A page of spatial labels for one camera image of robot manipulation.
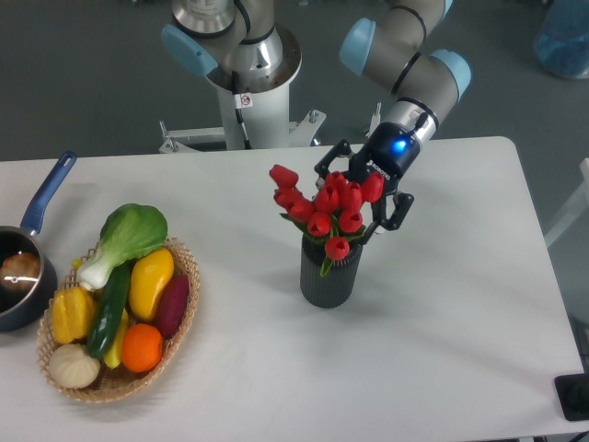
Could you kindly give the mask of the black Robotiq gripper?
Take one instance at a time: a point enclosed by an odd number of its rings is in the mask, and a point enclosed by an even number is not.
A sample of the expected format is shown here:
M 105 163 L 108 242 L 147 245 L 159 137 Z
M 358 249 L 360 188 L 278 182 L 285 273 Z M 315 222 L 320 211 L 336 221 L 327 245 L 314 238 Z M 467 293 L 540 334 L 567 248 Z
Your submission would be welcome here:
M 393 122 L 383 122 L 357 153 L 353 154 L 350 143 L 342 139 L 315 165 L 317 189 L 324 187 L 333 163 L 342 163 L 344 171 L 348 170 L 349 163 L 349 178 L 358 183 L 364 183 L 373 172 L 384 177 L 384 194 L 371 204 L 372 222 L 364 231 L 362 245 L 370 240 L 378 227 L 386 231 L 395 231 L 401 227 L 414 203 L 414 196 L 399 192 L 398 184 L 420 151 L 420 142 L 412 133 Z

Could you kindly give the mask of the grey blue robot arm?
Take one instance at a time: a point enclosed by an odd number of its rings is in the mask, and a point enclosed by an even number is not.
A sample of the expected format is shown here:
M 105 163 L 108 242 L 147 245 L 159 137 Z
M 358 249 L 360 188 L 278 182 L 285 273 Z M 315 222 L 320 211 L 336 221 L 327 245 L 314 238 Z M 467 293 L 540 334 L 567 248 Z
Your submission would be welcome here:
M 289 87 L 302 53 L 294 34 L 276 22 L 273 2 L 175 1 L 171 8 L 161 39 L 179 64 L 216 88 L 226 147 L 294 145 L 301 129 L 289 119 Z M 420 53 L 449 8 L 447 1 L 396 1 L 380 22 L 358 20 L 341 45 L 341 62 L 395 100 L 358 152 L 339 143 L 316 167 L 325 177 L 332 160 L 345 157 L 352 180 L 383 176 L 369 231 L 401 226 L 413 198 L 398 184 L 469 85 L 470 68 L 459 54 Z

